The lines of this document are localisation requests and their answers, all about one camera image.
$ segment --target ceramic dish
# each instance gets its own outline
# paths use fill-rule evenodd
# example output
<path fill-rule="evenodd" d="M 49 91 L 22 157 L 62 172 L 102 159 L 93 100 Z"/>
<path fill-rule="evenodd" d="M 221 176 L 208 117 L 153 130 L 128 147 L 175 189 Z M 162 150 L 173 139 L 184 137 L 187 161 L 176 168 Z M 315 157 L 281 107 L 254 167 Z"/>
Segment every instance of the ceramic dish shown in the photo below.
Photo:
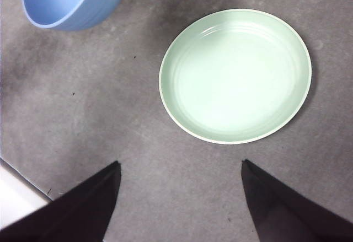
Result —
<path fill-rule="evenodd" d="M 302 106 L 311 61 L 283 20 L 251 9 L 210 14 L 187 27 L 162 61 L 159 91 L 174 122 L 220 144 L 266 137 Z"/>
<path fill-rule="evenodd" d="M 29 21 L 47 29 L 75 31 L 90 28 L 114 10 L 120 0 L 22 0 Z"/>

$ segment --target gray carpet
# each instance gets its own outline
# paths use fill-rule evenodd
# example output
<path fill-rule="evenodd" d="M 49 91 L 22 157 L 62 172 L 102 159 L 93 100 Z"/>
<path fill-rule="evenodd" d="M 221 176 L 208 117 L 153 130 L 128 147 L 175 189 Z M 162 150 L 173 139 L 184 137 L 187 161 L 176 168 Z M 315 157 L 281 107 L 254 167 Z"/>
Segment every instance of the gray carpet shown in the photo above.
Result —
<path fill-rule="evenodd" d="M 206 14 L 276 15 L 308 46 L 313 80 L 271 136 L 223 146 L 168 116 L 158 73 L 171 41 Z M 79 32 L 42 30 L 1 1 L 1 155 L 51 198 L 114 160 L 122 182 L 106 241 L 258 241 L 240 178 L 248 158 L 353 221 L 353 0 L 122 0 Z"/>

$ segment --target plate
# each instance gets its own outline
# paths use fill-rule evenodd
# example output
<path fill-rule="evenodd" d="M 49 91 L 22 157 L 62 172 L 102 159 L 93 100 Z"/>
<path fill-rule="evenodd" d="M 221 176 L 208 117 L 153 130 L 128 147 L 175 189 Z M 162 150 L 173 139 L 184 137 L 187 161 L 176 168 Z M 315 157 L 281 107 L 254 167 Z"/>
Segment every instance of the plate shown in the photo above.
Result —
<path fill-rule="evenodd" d="M 159 72 L 167 113 L 208 142 L 240 144 L 289 122 L 311 82 L 308 50 L 283 20 L 230 9 L 194 22 L 169 46 Z"/>

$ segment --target bowl rim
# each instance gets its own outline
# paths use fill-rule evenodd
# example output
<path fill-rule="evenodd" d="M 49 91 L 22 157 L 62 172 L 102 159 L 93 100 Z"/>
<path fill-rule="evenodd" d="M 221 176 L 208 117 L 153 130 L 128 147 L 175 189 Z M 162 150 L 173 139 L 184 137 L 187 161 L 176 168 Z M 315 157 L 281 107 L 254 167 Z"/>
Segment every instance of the bowl rim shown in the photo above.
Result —
<path fill-rule="evenodd" d="M 24 12 L 26 14 L 26 17 L 27 19 L 29 19 L 29 21 L 39 27 L 39 28 L 43 28 L 43 29 L 49 29 L 49 28 L 54 28 L 54 27 L 57 27 L 58 25 L 62 24 L 64 21 L 66 21 L 67 19 L 69 19 L 76 11 L 77 9 L 82 5 L 82 3 L 84 2 L 85 0 L 79 0 L 78 3 L 72 8 L 72 10 L 70 10 L 64 17 L 60 18 L 59 20 L 57 20 L 56 22 L 54 23 L 50 23 L 50 24 L 40 24 L 40 23 L 37 23 L 35 20 L 33 20 L 29 13 L 27 12 L 27 9 L 26 9 L 26 5 L 24 3 L 24 0 L 22 0 L 22 6 L 23 6 L 23 9 L 24 9 Z"/>
<path fill-rule="evenodd" d="M 162 70 L 163 70 L 163 66 L 165 64 L 165 59 L 166 57 L 168 56 L 169 52 L 171 51 L 172 47 L 174 46 L 175 42 L 178 40 L 178 38 L 190 27 L 192 26 L 193 24 L 195 23 L 198 23 L 199 21 L 203 20 L 203 19 L 207 19 L 209 18 L 210 16 L 213 16 L 213 15 L 217 15 L 217 14 L 220 14 L 220 13 L 224 13 L 224 12 L 254 12 L 254 13 L 259 13 L 259 14 L 262 14 L 262 15 L 265 15 L 265 16 L 268 16 L 270 18 L 273 18 L 277 21 L 279 21 L 280 23 L 282 23 L 283 25 L 285 25 L 287 28 L 289 28 L 293 33 L 294 35 L 298 38 L 298 40 L 300 41 L 304 51 L 305 51 L 305 54 L 306 54 L 306 57 L 307 57 L 307 65 L 308 65 L 308 69 L 309 69 L 309 75 L 308 75 L 308 81 L 307 81 L 307 86 L 306 86 L 306 89 L 305 89 L 305 92 L 303 94 L 303 97 L 300 101 L 300 103 L 298 104 L 298 106 L 295 108 L 295 110 L 293 111 L 293 113 L 285 120 L 283 121 L 282 123 L 280 123 L 278 126 L 276 126 L 275 128 L 273 128 L 272 130 L 268 131 L 267 133 L 264 133 L 262 135 L 259 135 L 259 136 L 256 136 L 256 137 L 252 137 L 252 138 L 249 138 L 249 139 L 245 139 L 245 140 L 239 140 L 239 141 L 221 141 L 221 140 L 215 140 L 215 139 L 210 139 L 210 138 L 207 138 L 207 137 L 204 137 L 204 136 L 201 136 L 201 135 L 198 135 L 197 133 L 194 133 L 193 131 L 189 130 L 188 128 L 186 128 L 185 126 L 183 126 L 174 116 L 173 114 L 170 112 L 169 108 L 168 108 L 168 105 L 167 103 L 165 102 L 164 100 L 164 96 L 163 96 L 163 91 L 162 91 Z M 214 13 L 211 13 L 209 15 L 206 15 L 198 20 L 196 20 L 195 22 L 191 23 L 190 25 L 188 25 L 182 32 L 180 32 L 178 34 L 178 36 L 172 41 L 172 43 L 169 45 L 167 51 L 165 52 L 164 54 L 164 57 L 163 57 L 163 60 L 162 60 L 162 63 L 161 63 L 161 68 L 159 70 L 159 77 L 158 77 L 158 87 L 159 87 L 159 94 L 161 96 L 161 100 L 162 100 L 162 103 L 163 103 L 163 106 L 164 108 L 166 109 L 168 115 L 172 118 L 172 120 L 181 128 L 183 129 L 185 132 L 187 132 L 188 134 L 198 138 L 198 139 L 201 139 L 201 140 L 204 140 L 206 142 L 210 142 L 210 143 L 216 143 L 216 144 L 243 144 L 243 143 L 249 143 L 249 142 L 253 142 L 253 141 L 257 141 L 259 139 L 262 139 L 264 137 L 267 137 L 273 133 L 275 133 L 276 131 L 278 131 L 279 129 L 281 129 L 282 127 L 284 127 L 284 125 L 286 125 L 294 116 L 295 114 L 298 113 L 299 109 L 302 107 L 308 93 L 309 93 L 309 89 L 310 89 L 310 85 L 311 85 L 311 79 L 312 79 L 312 63 L 311 63 L 311 59 L 310 59 L 310 55 L 309 55 L 309 51 L 307 49 L 307 46 L 305 45 L 303 39 L 299 36 L 299 34 L 297 33 L 297 31 L 292 27 L 290 26 L 289 24 L 287 24 L 284 20 L 278 18 L 277 16 L 274 16 L 270 13 L 267 13 L 267 12 L 263 12 L 263 11 L 260 11 L 260 10 L 256 10 L 256 9 L 226 9 L 226 10 L 221 10 L 219 12 L 214 12 Z"/>

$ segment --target blue bowl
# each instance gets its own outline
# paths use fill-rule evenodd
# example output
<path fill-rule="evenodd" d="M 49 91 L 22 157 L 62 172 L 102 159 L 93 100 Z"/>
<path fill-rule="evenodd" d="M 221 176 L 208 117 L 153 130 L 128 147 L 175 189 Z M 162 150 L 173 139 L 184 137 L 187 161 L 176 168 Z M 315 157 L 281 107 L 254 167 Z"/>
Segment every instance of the blue bowl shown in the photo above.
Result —
<path fill-rule="evenodd" d="M 22 0 L 27 18 L 37 27 L 65 31 L 95 26 L 120 0 Z"/>

